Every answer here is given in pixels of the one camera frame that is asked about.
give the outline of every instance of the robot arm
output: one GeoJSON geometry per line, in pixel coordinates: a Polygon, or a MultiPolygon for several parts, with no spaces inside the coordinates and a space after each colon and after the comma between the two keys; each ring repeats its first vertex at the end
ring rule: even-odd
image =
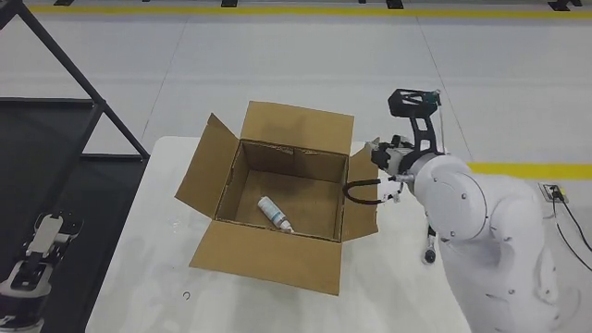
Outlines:
{"type": "Polygon", "coordinates": [[[0,284],[0,332],[41,332],[49,278],[81,227],[82,221],[67,211],[39,215],[32,239],[0,284]]]}
{"type": "Polygon", "coordinates": [[[390,180],[407,183],[424,206],[439,236],[450,288],[472,331],[551,332],[559,318],[555,266],[533,190],[519,179],[477,175],[438,151],[429,119],[438,109],[437,92],[397,90],[388,103],[393,116],[411,120],[414,144],[395,136],[366,147],[372,162],[390,180]]]}

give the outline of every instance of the spray bottle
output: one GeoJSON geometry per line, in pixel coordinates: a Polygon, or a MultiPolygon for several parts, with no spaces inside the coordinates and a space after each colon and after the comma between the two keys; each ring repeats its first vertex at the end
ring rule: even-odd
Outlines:
{"type": "Polygon", "coordinates": [[[263,213],[267,216],[269,221],[274,223],[276,228],[282,230],[289,230],[292,233],[294,232],[292,225],[290,224],[284,213],[281,212],[279,207],[277,207],[276,204],[269,199],[269,197],[262,197],[259,203],[257,203],[257,205],[259,206],[259,208],[261,208],[261,211],[263,211],[263,213]]]}

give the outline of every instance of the floor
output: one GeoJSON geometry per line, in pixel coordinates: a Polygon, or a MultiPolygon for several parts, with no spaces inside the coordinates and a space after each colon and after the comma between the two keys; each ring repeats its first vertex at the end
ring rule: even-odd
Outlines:
{"type": "MultiPolygon", "coordinates": [[[[419,0],[414,4],[426,6],[419,0]]],[[[149,151],[163,136],[199,136],[212,112],[239,134],[250,100],[354,115],[358,141],[411,135],[408,121],[391,117],[387,106],[395,89],[406,88],[442,91],[445,144],[466,161],[592,162],[589,20],[38,18],[149,151]]],[[[84,93],[16,19],[0,32],[0,95],[84,93]]],[[[102,120],[87,152],[133,149],[110,121],[102,120]]],[[[592,183],[561,184],[592,237],[592,183]]],[[[560,221],[592,264],[567,216],[560,215],[560,221]]],[[[582,312],[592,309],[592,287],[579,282],[592,275],[566,251],[550,220],[548,225],[562,286],[583,291],[580,314],[563,331],[584,332],[582,312]]]]}

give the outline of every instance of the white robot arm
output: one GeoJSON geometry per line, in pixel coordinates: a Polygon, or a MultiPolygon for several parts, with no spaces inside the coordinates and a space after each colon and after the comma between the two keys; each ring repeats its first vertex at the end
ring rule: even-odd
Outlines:
{"type": "Polygon", "coordinates": [[[366,146],[390,180],[407,183],[424,206],[439,236],[450,288],[473,333],[553,331],[558,288],[535,192],[519,179],[475,174],[438,151],[429,119],[438,109],[437,92],[397,90],[388,103],[393,116],[412,121],[414,144],[395,135],[390,143],[366,146]],[[422,141],[428,148],[421,149],[422,141]]]}

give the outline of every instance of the box flap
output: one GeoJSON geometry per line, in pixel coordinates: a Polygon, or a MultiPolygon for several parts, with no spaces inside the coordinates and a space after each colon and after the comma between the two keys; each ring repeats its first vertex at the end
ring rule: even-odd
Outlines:
{"type": "MultiPolygon", "coordinates": [[[[370,154],[362,149],[350,157],[348,182],[378,178],[378,167],[370,161],[370,154]]],[[[378,187],[368,185],[352,188],[351,195],[361,200],[375,200],[378,187]]],[[[376,206],[354,203],[345,199],[341,240],[349,241],[378,232],[376,206]]]]}
{"type": "Polygon", "coordinates": [[[249,102],[240,137],[319,151],[350,154],[353,116],[249,102]]]}
{"type": "Polygon", "coordinates": [[[212,221],[190,266],[338,295],[341,244],[212,221]]]}
{"type": "Polygon", "coordinates": [[[238,146],[234,134],[210,115],[175,197],[214,218],[238,146]]]}

